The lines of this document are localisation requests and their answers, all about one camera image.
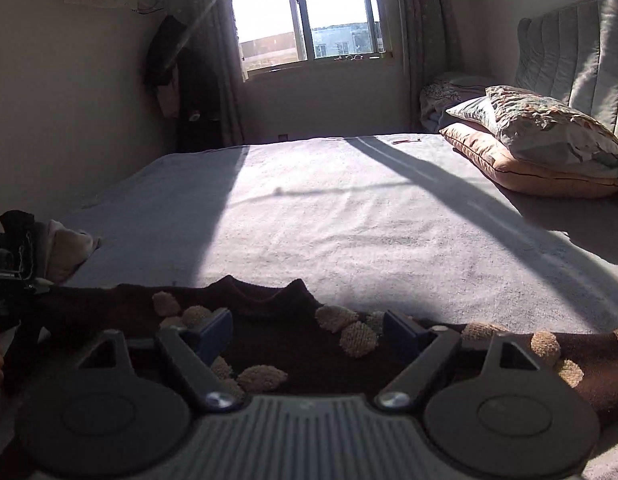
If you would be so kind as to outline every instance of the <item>gray upholstered headboard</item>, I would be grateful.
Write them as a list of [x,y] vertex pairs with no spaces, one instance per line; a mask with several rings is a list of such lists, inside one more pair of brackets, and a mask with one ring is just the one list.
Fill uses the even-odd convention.
[[518,25],[515,86],[560,99],[618,137],[618,0],[589,0]]

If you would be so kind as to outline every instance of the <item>gray bed sheet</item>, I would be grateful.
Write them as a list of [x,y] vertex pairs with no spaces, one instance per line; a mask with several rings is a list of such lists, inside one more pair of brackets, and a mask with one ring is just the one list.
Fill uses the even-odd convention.
[[103,237],[68,286],[302,278],[362,310],[618,328],[618,197],[509,192],[431,134],[167,155],[61,220]]

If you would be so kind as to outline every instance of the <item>building window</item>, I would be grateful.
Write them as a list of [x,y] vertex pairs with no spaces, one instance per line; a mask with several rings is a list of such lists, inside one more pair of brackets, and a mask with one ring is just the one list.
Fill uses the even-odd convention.
[[244,73],[384,52],[387,43],[377,0],[233,0],[233,13]]
[[349,53],[349,43],[346,41],[339,41],[336,43],[336,49],[339,56],[344,56]]

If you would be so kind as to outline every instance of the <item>curtain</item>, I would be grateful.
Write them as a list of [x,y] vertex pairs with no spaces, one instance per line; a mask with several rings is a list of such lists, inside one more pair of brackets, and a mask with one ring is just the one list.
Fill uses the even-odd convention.
[[436,75],[461,68],[459,38],[448,0],[399,0],[399,7],[409,126],[423,131],[420,91]]
[[189,27],[187,46],[217,75],[225,146],[244,144],[244,79],[231,0],[167,0],[167,11]]

